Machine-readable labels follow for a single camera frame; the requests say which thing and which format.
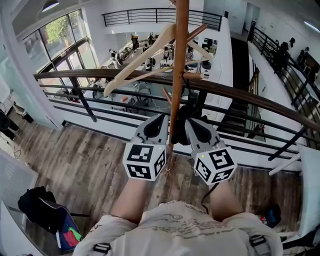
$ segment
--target tree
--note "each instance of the tree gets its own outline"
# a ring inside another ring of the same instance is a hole
[[[69,14],[72,27],[75,27],[78,25],[78,16],[79,14],[77,11]],[[69,28],[68,28],[67,16],[62,16],[50,22],[49,24],[47,24],[45,26],[45,32],[47,35],[48,43],[52,44],[54,42],[60,41],[61,39],[64,39],[66,46],[69,46],[69,42],[66,39],[68,34],[68,29]]]

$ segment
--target wooden handrail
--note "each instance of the wooden handrail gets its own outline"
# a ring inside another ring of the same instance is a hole
[[[73,69],[73,70],[63,70],[63,71],[53,71],[47,73],[38,73],[34,77],[38,79],[47,78],[107,78],[113,79],[121,70],[120,69]],[[147,71],[134,71],[127,79],[133,79],[135,77],[146,74]],[[170,73],[159,73],[156,75],[149,76],[142,79],[145,82],[151,82],[161,85],[172,85],[173,76]],[[310,127],[317,132],[320,132],[320,125],[308,119],[306,116],[299,114],[298,112],[278,104],[272,100],[266,99],[264,97],[251,94],[249,92],[222,85],[215,82],[205,81],[205,80],[194,80],[190,81],[190,87],[197,90],[205,90],[208,93],[224,96],[227,98],[237,99],[246,101],[250,104],[256,105],[263,109],[269,110],[271,112],[277,113],[286,118],[292,119],[304,126]]]

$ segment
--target ceiling light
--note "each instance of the ceiling light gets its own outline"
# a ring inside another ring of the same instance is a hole
[[[316,28],[315,26],[311,25],[310,23],[305,21],[304,24],[306,24],[309,28],[312,28],[313,30],[315,30],[318,33],[320,33],[320,30],[318,28]]]
[[[59,4],[58,0],[48,0],[45,2],[42,12],[48,11]]]

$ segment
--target lower floor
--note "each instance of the lower floor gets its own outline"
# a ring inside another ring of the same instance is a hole
[[[36,186],[45,186],[53,192],[57,203],[70,212],[90,215],[74,218],[79,230],[86,235],[102,215],[110,212],[128,180],[122,164],[126,144],[68,123],[59,131],[35,122],[29,124],[14,111],[10,118],[20,127],[14,139],[15,150],[21,152],[19,159],[39,173]],[[174,155],[174,175],[168,176],[163,171],[156,182],[149,183],[145,210],[171,200],[204,209],[201,200],[208,187],[194,175],[190,160],[187,156]],[[260,215],[269,206],[278,204],[282,221],[275,229],[299,229],[302,182],[296,173],[279,172],[269,176],[265,170],[238,167],[231,184],[247,212]],[[49,256],[60,254],[52,234],[29,222],[26,232]]]

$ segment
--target wooden pole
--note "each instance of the wooden pole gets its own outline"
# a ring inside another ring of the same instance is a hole
[[[194,31],[188,34],[187,42],[191,41],[193,38],[199,35],[202,31],[206,30],[207,27],[208,26],[205,24],[202,24],[201,26],[197,27]]]
[[[162,90],[163,90],[164,96],[166,97],[166,100],[169,102],[169,104],[171,106],[172,100],[171,100],[170,94],[168,93],[166,88],[162,87]]]
[[[172,88],[172,105],[170,116],[170,135],[169,135],[169,159],[168,169],[172,166],[174,145],[171,143],[177,114],[180,107],[180,97],[183,87],[183,80],[180,78],[182,72],[185,71],[188,22],[189,22],[189,0],[176,0],[175,15],[175,54],[174,54],[174,72],[173,72],[173,88]]]

